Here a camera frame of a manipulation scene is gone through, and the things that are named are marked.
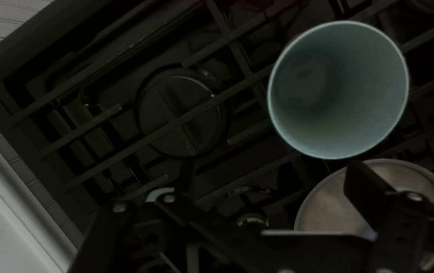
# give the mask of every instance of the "circular disc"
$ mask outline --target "circular disc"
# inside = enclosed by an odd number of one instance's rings
[[[151,143],[168,156],[188,158],[207,152],[224,130],[224,111],[210,108],[185,124],[176,118],[214,97],[215,86],[191,70],[170,70],[154,76],[139,94],[136,120],[141,132],[148,135],[165,124],[173,130]]]
[[[417,191],[434,203],[434,174],[426,168],[396,159],[373,159],[365,164],[397,191]],[[346,168],[332,173],[306,196],[294,229],[374,238],[373,229],[343,193],[344,176]]]

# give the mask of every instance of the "dark machinery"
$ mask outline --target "dark machinery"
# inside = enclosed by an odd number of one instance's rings
[[[244,231],[173,193],[139,208],[124,202],[103,208],[69,273],[434,272],[434,205],[426,197],[394,191],[358,161],[347,167],[344,193],[377,232],[374,241]]]

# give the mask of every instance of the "bolt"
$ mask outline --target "bolt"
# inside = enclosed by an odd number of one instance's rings
[[[176,197],[173,194],[166,194],[162,197],[162,202],[165,203],[173,203],[176,200]]]
[[[423,272],[431,272],[434,268],[434,253],[423,253],[423,258],[418,262],[418,268],[421,268]]]
[[[412,200],[412,202],[423,202],[424,200],[424,197],[421,194],[414,193],[414,191],[408,193],[408,199]]]
[[[394,273],[394,272],[390,268],[377,268],[374,273]]]
[[[126,211],[126,203],[115,203],[113,206],[112,206],[112,212],[113,214],[122,214],[124,211]]]

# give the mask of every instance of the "metal frame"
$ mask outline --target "metal frame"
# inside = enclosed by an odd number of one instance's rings
[[[347,167],[343,190],[377,232],[374,241],[244,231],[215,212],[203,212],[183,194],[171,193],[159,196],[154,205],[104,206],[69,273],[151,272],[157,265],[188,273],[434,272],[434,259],[423,255],[429,252],[434,258],[434,205],[426,197],[396,193],[362,162]]]
[[[388,6],[394,5],[397,0],[385,0],[374,3],[361,12],[353,12],[352,20],[367,20],[370,17],[377,15],[380,11],[387,9]],[[3,42],[0,42],[0,130],[9,143],[15,147],[15,150],[21,155],[21,158],[31,167],[31,170],[36,173],[37,177],[44,181],[47,188],[60,199],[60,205],[63,208],[69,208],[68,214],[71,218],[82,218],[82,221],[88,223],[88,215],[83,209],[75,209],[77,203],[69,197],[69,193],[77,190],[82,184],[92,179],[98,173],[103,173],[110,165],[121,162],[127,156],[133,155],[139,149],[151,144],[154,140],[163,137],[170,130],[173,130],[173,126],[180,126],[188,121],[191,121],[198,114],[204,112],[206,109],[210,109],[230,97],[245,91],[251,90],[256,100],[259,102],[261,108],[265,111],[265,99],[264,99],[264,83],[262,80],[270,74],[271,67],[265,67],[259,71],[251,71],[248,67],[248,61],[245,56],[245,50],[239,44],[239,38],[245,33],[250,33],[251,30],[258,29],[259,26],[265,24],[268,20],[277,17],[279,14],[285,12],[289,6],[295,5],[295,0],[283,0],[277,2],[276,5],[270,6],[265,12],[256,15],[248,23],[238,26],[235,29],[229,27],[229,23],[221,15],[220,8],[215,0],[204,0],[201,2],[191,2],[186,12],[180,14],[171,24],[166,24],[160,29],[160,32],[156,32],[150,36],[145,36],[139,44],[135,44],[133,47],[119,52],[118,55],[112,56],[110,59],[95,59],[88,68],[83,70],[83,73],[75,74],[69,80],[66,80],[63,85],[54,88],[53,91],[47,93],[45,96],[39,97],[36,102],[19,108],[13,99],[6,93],[6,79],[13,76],[18,68],[22,65],[27,65],[33,62],[41,53],[45,50],[50,50],[51,44],[56,44],[57,41],[62,41],[66,38],[68,33],[75,30],[78,26],[88,24],[91,20],[94,21],[100,12],[112,11],[113,6],[121,5],[116,0],[101,0],[101,2],[91,2],[91,0],[57,0],[51,3],[45,11],[37,14],[34,18],[31,18],[24,27],[18,29],[13,35],[6,38]],[[132,3],[127,6],[127,12],[122,17],[113,15],[115,23],[110,24],[109,29],[103,32],[97,38],[95,42],[101,42],[106,35],[110,33],[118,26],[122,26],[127,20],[138,17],[144,12],[147,12],[151,6],[157,5],[156,0],[150,0],[145,5]],[[56,103],[57,99],[62,99],[68,94],[71,94],[75,88],[85,86],[89,82],[94,82],[100,79],[101,76],[110,73],[118,65],[127,62],[129,59],[141,55],[145,49],[148,49],[154,41],[160,39],[166,33],[174,32],[182,23],[185,23],[188,18],[191,18],[198,11],[207,9],[212,15],[214,21],[217,23],[221,38],[215,42],[209,44],[203,50],[194,53],[191,58],[182,61],[182,67],[192,67],[197,62],[209,58],[215,52],[229,47],[232,52],[232,56],[235,58],[239,70],[242,71],[244,77],[238,83],[229,86],[227,90],[217,94],[212,100],[207,100],[206,103],[201,103],[195,109],[186,112],[182,117],[177,117],[171,126],[159,127],[157,130],[148,133],[147,137],[141,138],[139,141],[135,141],[129,147],[122,150],[116,150],[109,158],[101,159],[95,165],[91,165],[83,173],[78,173],[71,181],[65,182],[57,177],[57,173],[51,170],[44,159],[56,153],[59,149],[71,144],[72,141],[78,140],[80,137],[92,132],[98,126],[109,121],[112,117],[121,114],[124,111],[124,106],[113,105],[110,109],[103,111],[100,115],[94,117],[91,121],[78,126],[77,129],[68,132],[62,138],[56,140],[54,143],[50,143],[48,146],[37,149],[31,141],[28,141],[27,133],[22,130],[22,126],[30,121],[33,115],[36,115],[39,111],[45,108],[51,108],[51,103]],[[103,27],[109,24],[110,21],[103,21],[95,24],[95,27]],[[402,50],[406,53],[420,44],[424,44],[434,38],[434,29],[431,32],[426,32],[412,41],[408,41],[402,46]],[[423,97],[424,94],[434,91],[434,80],[417,88],[411,93],[411,100],[417,100]],[[248,127],[247,130],[241,132],[239,135],[254,135],[259,132],[267,130],[270,126],[268,121],[262,121],[256,124],[254,127]],[[377,156],[393,155],[397,153],[408,146],[414,143],[423,143],[434,138],[434,129],[408,140],[396,147],[391,147],[385,152],[380,152]],[[233,182],[230,182],[227,187],[223,187],[217,190],[215,193],[209,196],[203,196],[198,199],[198,202],[210,200],[210,197],[218,196],[224,193],[232,185],[241,185],[250,182],[253,177],[274,170],[282,164],[291,162],[294,167],[300,164],[300,155],[297,155],[292,150],[288,150],[283,158],[277,158],[276,161],[270,162],[268,165],[264,165],[261,170],[251,171],[244,177],[239,177]],[[147,184],[144,191],[138,190],[138,194],[144,194],[147,190],[165,184],[166,177],[156,177]]]

